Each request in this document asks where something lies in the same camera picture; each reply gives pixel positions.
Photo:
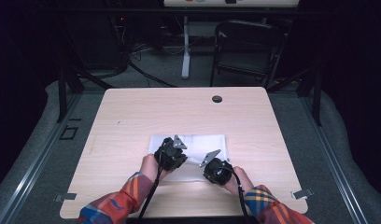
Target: wooden table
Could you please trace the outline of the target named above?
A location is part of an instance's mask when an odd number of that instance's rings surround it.
[[[214,103],[212,97],[222,97]],[[118,191],[139,170],[153,134],[224,133],[233,166],[264,184],[288,207],[305,213],[275,113],[263,88],[158,88],[106,91],[69,187],[61,217],[76,218],[87,203]],[[238,198],[209,182],[158,186],[145,217],[242,216]]]

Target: metal clip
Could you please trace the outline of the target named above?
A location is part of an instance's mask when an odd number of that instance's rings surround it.
[[[205,158],[203,159],[202,163],[199,164],[200,167],[206,166],[208,163],[210,163],[214,158],[220,153],[220,149],[208,152],[207,155],[205,155]]]
[[[53,201],[56,202],[56,203],[63,203],[64,200],[75,200],[76,197],[77,197],[76,193],[58,194],[53,199]]]
[[[181,141],[181,139],[178,137],[178,134],[174,136],[173,147],[187,149],[187,146],[185,146],[185,144]]]
[[[307,197],[312,196],[314,192],[311,189],[302,189],[297,192],[291,192],[292,198],[298,199],[307,199]]]

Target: paper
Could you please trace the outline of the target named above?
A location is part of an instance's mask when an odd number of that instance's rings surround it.
[[[171,137],[174,139],[174,134],[154,134],[150,137],[148,153],[155,153],[162,145],[164,138]],[[178,137],[187,146],[183,149],[183,153],[187,155],[187,160],[176,169],[173,173],[164,178],[165,181],[207,181],[203,176],[203,170],[199,164],[202,163],[205,155],[208,152],[220,149],[221,152],[216,156],[222,161],[230,162],[229,153],[226,149],[224,134],[190,134],[181,135]]]

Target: grommet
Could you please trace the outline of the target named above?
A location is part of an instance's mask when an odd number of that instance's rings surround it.
[[[218,95],[213,96],[213,102],[214,103],[220,103],[220,102],[222,102],[222,97],[220,97]]]

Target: plaid sleeve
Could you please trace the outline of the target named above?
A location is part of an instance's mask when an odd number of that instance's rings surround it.
[[[121,223],[140,209],[152,185],[151,180],[136,172],[119,192],[107,194],[83,207],[77,223]]]
[[[245,203],[260,223],[313,223],[309,218],[281,203],[264,185],[248,192]]]

